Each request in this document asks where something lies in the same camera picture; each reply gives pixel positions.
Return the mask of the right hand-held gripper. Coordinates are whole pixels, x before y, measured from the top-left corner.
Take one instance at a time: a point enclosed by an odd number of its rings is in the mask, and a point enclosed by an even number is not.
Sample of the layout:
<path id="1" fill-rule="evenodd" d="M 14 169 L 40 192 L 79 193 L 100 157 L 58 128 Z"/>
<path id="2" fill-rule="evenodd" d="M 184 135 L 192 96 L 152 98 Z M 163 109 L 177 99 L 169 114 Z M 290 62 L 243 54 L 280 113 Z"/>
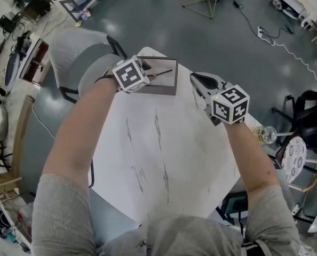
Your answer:
<path id="1" fill-rule="evenodd" d="M 205 72 L 192 72 L 190 82 L 198 96 L 204 100 L 204 112 L 214 126 L 221 122 L 232 125 L 244 121 L 250 97 L 240 86 Z"/>

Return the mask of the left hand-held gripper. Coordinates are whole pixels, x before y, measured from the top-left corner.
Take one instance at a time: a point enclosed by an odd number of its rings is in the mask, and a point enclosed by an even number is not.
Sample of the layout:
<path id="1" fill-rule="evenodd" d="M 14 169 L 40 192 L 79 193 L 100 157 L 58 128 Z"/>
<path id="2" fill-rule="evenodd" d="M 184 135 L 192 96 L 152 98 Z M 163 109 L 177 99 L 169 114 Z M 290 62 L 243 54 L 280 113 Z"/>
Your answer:
<path id="1" fill-rule="evenodd" d="M 136 55 L 126 61 L 120 61 L 112 72 L 121 90 L 127 93 L 135 92 L 150 84 L 150 80 Z"/>

